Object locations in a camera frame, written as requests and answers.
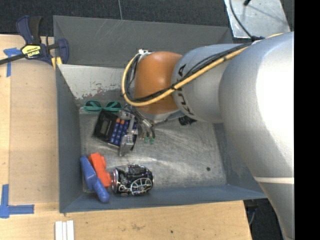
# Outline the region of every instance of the toy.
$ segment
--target toy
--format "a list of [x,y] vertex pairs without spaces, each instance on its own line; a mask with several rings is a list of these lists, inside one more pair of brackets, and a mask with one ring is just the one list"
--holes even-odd
[[146,167],[128,164],[123,168],[115,168],[111,174],[112,190],[122,196],[141,196],[154,185],[154,175]]
[[109,193],[104,187],[101,180],[98,178],[95,169],[90,164],[88,158],[83,155],[80,157],[81,170],[85,183],[90,191],[95,191],[101,202],[107,203],[109,201]]
[[111,185],[111,176],[106,171],[106,160],[100,153],[92,153],[88,156],[88,160],[95,170],[97,177],[101,180],[102,185],[108,188]]

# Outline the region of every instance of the white plastic piece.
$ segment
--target white plastic piece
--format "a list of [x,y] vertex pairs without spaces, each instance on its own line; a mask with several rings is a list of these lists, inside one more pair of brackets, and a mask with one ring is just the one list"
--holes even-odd
[[75,240],[74,221],[56,221],[54,230],[55,240]]

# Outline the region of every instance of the eyeglasses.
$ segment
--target eyeglasses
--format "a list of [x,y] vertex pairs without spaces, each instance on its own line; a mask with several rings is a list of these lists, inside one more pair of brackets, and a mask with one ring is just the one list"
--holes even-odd
[[99,113],[101,110],[105,110],[116,114],[122,109],[122,105],[116,100],[111,100],[103,107],[100,101],[91,99],[84,103],[83,109],[89,113]]

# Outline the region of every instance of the wooden surface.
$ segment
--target wooden surface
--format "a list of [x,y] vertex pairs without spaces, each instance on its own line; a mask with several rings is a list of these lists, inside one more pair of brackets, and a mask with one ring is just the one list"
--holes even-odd
[[[23,45],[20,36],[0,35],[0,59]],[[54,74],[46,67],[21,59],[6,77],[0,66],[0,187],[9,183],[10,204],[35,204],[34,214],[0,218],[1,240],[53,240],[55,221],[68,220],[76,240],[252,239],[242,201],[59,213]]]

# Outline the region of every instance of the yellow cable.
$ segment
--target yellow cable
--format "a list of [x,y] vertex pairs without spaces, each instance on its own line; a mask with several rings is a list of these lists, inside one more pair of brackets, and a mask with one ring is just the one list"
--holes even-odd
[[129,103],[130,105],[132,106],[136,106],[136,107],[142,107],[142,106],[147,106],[147,105],[150,105],[152,103],[155,103],[155,102],[158,102],[159,100],[167,97],[168,95],[170,95],[171,93],[173,93],[175,91],[175,89],[179,89],[181,88],[182,86],[186,85],[187,83],[191,82],[193,79],[201,76],[203,73],[209,71],[210,69],[218,66],[219,64],[223,63],[224,61],[226,60],[230,60],[232,59],[233,57],[237,56],[238,54],[240,54],[243,50],[245,50],[247,47],[244,47],[244,48],[241,48],[239,50],[236,50],[220,59],[217,59],[216,61],[212,62],[211,64],[205,66],[204,68],[200,69],[198,72],[192,74],[191,76],[187,77],[185,80],[177,83],[176,85],[173,86],[173,89],[169,89],[167,91],[165,91],[164,93],[160,94],[159,96],[157,97],[154,97],[150,100],[147,100],[147,101],[142,101],[142,102],[135,102],[135,101],[132,101],[128,98],[127,94],[126,94],[126,89],[125,89],[125,80],[126,80],[126,76],[127,76],[127,73],[128,73],[128,70],[132,64],[132,62],[134,61],[134,59],[137,57],[137,54],[129,63],[128,65],[125,67],[124,69],[124,73],[123,73],[123,77],[122,77],[122,81],[121,81],[121,90],[122,90],[122,94],[123,94],[123,97],[125,99],[125,101],[127,103]]

